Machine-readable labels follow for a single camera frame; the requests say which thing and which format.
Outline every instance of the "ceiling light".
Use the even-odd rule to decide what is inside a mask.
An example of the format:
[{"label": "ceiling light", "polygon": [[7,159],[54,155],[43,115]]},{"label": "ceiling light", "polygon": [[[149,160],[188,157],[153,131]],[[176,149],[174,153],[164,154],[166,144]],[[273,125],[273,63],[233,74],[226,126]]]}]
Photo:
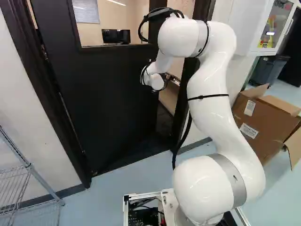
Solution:
[{"label": "ceiling light", "polygon": [[73,6],[73,8],[84,9],[84,8],[82,8],[82,7],[78,7],[78,6]]},{"label": "ceiling light", "polygon": [[120,2],[117,2],[117,1],[113,1],[113,0],[107,0],[107,1],[116,3],[116,4],[121,5],[121,6],[126,6],[126,4],[123,4],[123,3],[120,3]]}]

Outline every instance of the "barcode label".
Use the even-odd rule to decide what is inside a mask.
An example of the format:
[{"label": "barcode label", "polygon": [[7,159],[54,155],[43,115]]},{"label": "barcode label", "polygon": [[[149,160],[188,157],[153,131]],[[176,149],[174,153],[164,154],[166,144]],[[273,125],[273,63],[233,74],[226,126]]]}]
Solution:
[{"label": "barcode label", "polygon": [[252,127],[248,126],[247,124],[243,123],[241,127],[239,128],[240,131],[242,131],[244,134],[246,134],[248,137],[255,139],[255,137],[258,134],[258,131],[253,129]]},{"label": "barcode label", "polygon": [[255,109],[255,105],[256,103],[253,102],[252,100],[248,100],[248,102],[246,103],[246,108],[245,108],[245,114],[252,116],[253,115],[253,111]]}]

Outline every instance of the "white cabinet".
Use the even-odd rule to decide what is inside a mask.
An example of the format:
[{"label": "white cabinet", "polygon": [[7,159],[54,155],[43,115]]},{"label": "white cabinet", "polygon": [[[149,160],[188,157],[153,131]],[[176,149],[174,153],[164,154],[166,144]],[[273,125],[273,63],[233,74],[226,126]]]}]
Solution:
[{"label": "white cabinet", "polygon": [[237,36],[238,55],[275,55],[299,0],[233,0],[227,24]]}]

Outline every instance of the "wall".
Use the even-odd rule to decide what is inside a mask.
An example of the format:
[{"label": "wall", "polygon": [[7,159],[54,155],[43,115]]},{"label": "wall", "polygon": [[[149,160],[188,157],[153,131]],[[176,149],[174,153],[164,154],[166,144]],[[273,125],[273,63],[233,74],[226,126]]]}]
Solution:
[{"label": "wall", "polygon": [[[103,45],[102,29],[130,29],[131,44],[141,43],[138,27],[143,16],[149,12],[149,0],[119,0],[121,6],[107,0],[98,0],[100,24],[77,23],[82,46]],[[142,28],[147,38],[148,23]]]},{"label": "wall", "polygon": [[[216,0],[212,21],[227,23],[231,12],[232,2],[233,0]],[[234,55],[232,60],[230,61],[226,79],[231,104],[234,103],[237,94],[240,92],[242,86],[244,85],[244,82],[248,76],[248,73],[252,67],[254,60],[254,56]],[[194,123],[192,123],[190,132],[183,146],[197,142],[206,137],[207,136],[201,131],[199,131],[194,125]]]},{"label": "wall", "polygon": [[[22,65],[0,10],[0,124],[55,191],[81,183]],[[0,169],[20,162],[0,142]],[[47,194],[32,177],[24,199]]]}]

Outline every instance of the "white wall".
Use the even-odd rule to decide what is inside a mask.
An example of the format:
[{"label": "white wall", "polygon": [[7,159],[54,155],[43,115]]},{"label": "white wall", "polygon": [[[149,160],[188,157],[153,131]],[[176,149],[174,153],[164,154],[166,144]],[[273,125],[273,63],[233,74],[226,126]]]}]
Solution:
[{"label": "white wall", "polygon": [[[212,21],[227,23],[232,9],[232,2],[233,0],[216,0]],[[244,85],[244,82],[248,76],[254,60],[254,56],[234,55],[233,59],[230,61],[226,78],[231,104],[233,104],[237,94],[240,92],[242,86]],[[183,146],[197,142],[206,137],[207,136],[199,131],[194,123],[192,123],[190,132]]]},{"label": "white wall", "polygon": [[[81,183],[22,65],[0,10],[0,124],[55,191]],[[0,169],[20,163],[0,142]],[[31,178],[24,199],[47,194]]]}]

